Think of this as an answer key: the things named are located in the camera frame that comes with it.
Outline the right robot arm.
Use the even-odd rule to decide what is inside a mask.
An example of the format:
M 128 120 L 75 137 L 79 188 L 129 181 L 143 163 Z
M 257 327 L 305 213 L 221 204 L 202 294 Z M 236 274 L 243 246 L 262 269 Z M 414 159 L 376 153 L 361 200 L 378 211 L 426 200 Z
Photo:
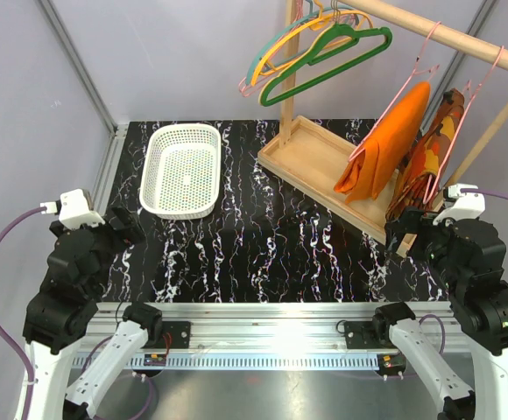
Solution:
M 376 309 L 371 336 L 395 346 L 433 398 L 440 419 L 508 419 L 508 283 L 503 279 L 506 246 L 493 225 L 408 207 L 385 225 L 395 250 L 403 235 L 416 236 L 408 254 L 441 276 L 450 309 L 466 336 L 474 369 L 469 386 L 424 336 L 405 303 Z

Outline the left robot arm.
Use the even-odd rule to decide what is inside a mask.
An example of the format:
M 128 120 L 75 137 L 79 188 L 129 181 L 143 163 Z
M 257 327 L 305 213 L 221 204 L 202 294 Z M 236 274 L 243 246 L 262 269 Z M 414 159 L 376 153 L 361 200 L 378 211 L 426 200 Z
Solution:
M 115 257 L 145 240 L 138 215 L 122 206 L 90 216 L 76 228 L 60 220 L 49 227 L 56 240 L 23 328 L 30 366 L 20 398 L 30 405 L 27 419 L 92 418 L 131 356 L 164 335 L 161 311 L 132 303 L 95 361 L 68 381 Z

